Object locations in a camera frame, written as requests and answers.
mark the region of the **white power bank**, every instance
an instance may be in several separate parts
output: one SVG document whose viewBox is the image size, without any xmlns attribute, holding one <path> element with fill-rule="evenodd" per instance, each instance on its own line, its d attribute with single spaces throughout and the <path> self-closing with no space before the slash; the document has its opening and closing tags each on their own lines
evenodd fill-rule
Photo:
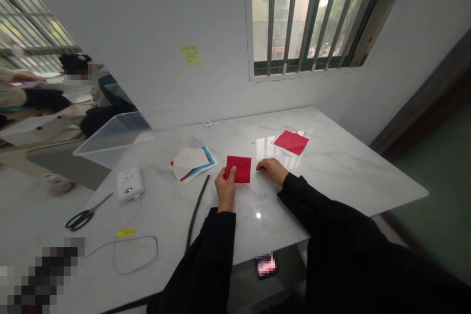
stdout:
<svg viewBox="0 0 471 314">
<path fill-rule="evenodd" d="M 118 173 L 118 202 L 125 203 L 146 191 L 139 167 Z"/>
</svg>

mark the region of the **hand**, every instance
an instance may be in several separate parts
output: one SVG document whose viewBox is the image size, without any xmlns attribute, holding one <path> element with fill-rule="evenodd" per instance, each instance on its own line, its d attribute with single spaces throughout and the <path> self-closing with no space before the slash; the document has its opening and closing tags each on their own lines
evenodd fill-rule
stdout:
<svg viewBox="0 0 471 314">
<path fill-rule="evenodd" d="M 234 209 L 234 197 L 236 195 L 234 178 L 236 177 L 236 170 L 236 166 L 232 167 L 229 177 L 225 180 L 226 167 L 224 167 L 214 181 L 214 184 L 216 184 L 217 197 L 219 198 L 218 213 L 223 211 L 232 212 Z"/>
<path fill-rule="evenodd" d="M 45 78 L 28 74 L 28 73 L 17 73 L 16 76 L 11 80 L 11 82 L 32 82 L 32 81 L 41 81 L 47 82 Z"/>
<path fill-rule="evenodd" d="M 264 158 L 256 167 L 256 170 L 261 171 L 268 179 L 276 185 L 283 186 L 288 170 L 276 158 Z"/>
</svg>

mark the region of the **white marble table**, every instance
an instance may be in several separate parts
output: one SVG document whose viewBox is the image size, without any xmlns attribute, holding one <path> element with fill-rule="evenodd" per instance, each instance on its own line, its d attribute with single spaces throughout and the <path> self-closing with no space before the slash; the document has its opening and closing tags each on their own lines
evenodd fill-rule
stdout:
<svg viewBox="0 0 471 314">
<path fill-rule="evenodd" d="M 290 157 L 270 142 L 284 130 L 296 131 L 309 139 L 300 157 Z M 161 291 L 183 256 L 186 235 L 199 191 L 207 173 L 188 185 L 177 181 L 168 162 L 178 148 L 209 146 L 220 162 L 209 170 L 212 175 L 203 196 L 193 230 L 197 236 L 210 207 L 217 205 L 214 176 L 225 165 L 227 155 L 252 158 L 251 183 L 236 187 L 234 264 L 252 259 L 309 238 L 306 231 L 278 200 L 279 188 L 255 171 L 257 161 L 278 158 L 293 174 L 302 175 L 312 186 L 334 200 L 346 203 L 368 216 L 427 196 L 422 186 L 385 161 L 339 125 L 313 107 L 282 111 L 187 126 L 176 138 L 166 136 L 140 145 L 123 158 L 90 198 L 86 208 L 95 205 L 116 189 L 116 172 L 138 163 L 146 193 L 135 221 L 128 228 L 136 236 L 155 235 L 158 257 L 142 270 L 117 275 L 111 264 L 113 246 L 101 249 L 82 261 L 66 281 L 63 295 L 57 296 L 58 313 L 100 313 Z M 136 213 L 138 204 L 119 205 L 108 200 L 93 220 L 80 231 L 64 230 L 63 237 L 84 237 L 85 254 L 113 241 Z M 72 215 L 63 215 L 64 221 Z M 58 237 L 56 244 L 62 245 Z M 151 259 L 151 241 L 137 240 L 117 247 L 117 265 L 132 269 Z"/>
</svg>

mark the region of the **yellow tag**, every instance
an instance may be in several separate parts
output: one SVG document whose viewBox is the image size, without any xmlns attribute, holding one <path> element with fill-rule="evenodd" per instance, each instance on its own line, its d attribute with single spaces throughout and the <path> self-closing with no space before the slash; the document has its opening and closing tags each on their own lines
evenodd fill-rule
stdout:
<svg viewBox="0 0 471 314">
<path fill-rule="evenodd" d="M 188 66 L 203 64 L 203 59 L 201 58 L 200 51 L 197 46 L 186 46 L 180 50 L 182 51 L 183 57 Z"/>
<path fill-rule="evenodd" d="M 121 232 L 116 233 L 116 236 L 131 236 L 134 234 L 135 231 L 136 231 L 135 229 L 121 231 Z"/>
</svg>

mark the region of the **person's left hand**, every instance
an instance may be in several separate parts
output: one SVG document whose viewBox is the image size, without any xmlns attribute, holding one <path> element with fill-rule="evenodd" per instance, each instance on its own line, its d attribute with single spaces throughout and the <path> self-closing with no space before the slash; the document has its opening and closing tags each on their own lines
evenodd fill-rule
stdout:
<svg viewBox="0 0 471 314">
<path fill-rule="evenodd" d="M 226 167 L 221 169 L 214 184 L 216 184 L 217 197 L 219 198 L 219 206 L 217 212 L 232 212 L 234 209 L 234 197 L 236 195 L 236 184 L 234 179 L 236 177 L 236 166 L 231 168 L 229 177 L 225 180 L 226 177 Z"/>
<path fill-rule="evenodd" d="M 36 76 L 36 75 L 33 75 L 33 74 L 27 74 L 27 73 L 18 73 L 11 80 L 11 82 L 32 82 L 32 81 L 47 82 L 47 80 L 45 78 L 42 78 L 40 76 Z"/>
</svg>

